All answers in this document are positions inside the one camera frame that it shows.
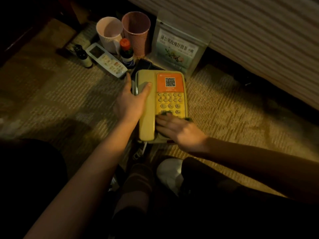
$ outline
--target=orange sticker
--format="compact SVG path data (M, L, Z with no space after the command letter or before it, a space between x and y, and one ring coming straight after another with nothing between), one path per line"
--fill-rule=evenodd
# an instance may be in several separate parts
M179 73L158 73L157 92L184 92L183 78Z

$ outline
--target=qr code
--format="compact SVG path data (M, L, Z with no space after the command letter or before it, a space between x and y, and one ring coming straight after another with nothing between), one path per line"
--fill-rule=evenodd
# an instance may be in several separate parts
M166 87L175 87L175 78L165 78L165 86Z

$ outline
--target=person's left hand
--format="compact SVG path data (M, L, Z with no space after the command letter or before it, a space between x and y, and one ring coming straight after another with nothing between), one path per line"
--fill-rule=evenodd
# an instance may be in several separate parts
M151 91L152 83L149 82L137 96L131 93L131 86L131 76L126 73L124 89L118 95L113 110L119 120L137 124L144 112L146 98Z

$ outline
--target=carpet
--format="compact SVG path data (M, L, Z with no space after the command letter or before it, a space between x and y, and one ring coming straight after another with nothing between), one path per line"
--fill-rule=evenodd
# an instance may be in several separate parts
M0 70L1 137L51 143L65 158L69 176L116 124L112 107L123 87L123 81L98 66L85 69L76 57L56 53L74 33L53 19ZM189 116L206 134L319 162L318 126L248 92L211 60L202 59L186 89ZM153 153L187 157L176 145L155 145ZM231 169L201 161L243 185L279 194Z

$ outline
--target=bottle with orange cap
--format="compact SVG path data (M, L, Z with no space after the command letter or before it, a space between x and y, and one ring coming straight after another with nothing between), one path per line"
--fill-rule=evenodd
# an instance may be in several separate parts
M130 41L128 39L121 39L120 46L121 46L120 55L122 58L122 63L128 69L134 68L135 66L134 51L131 47Z

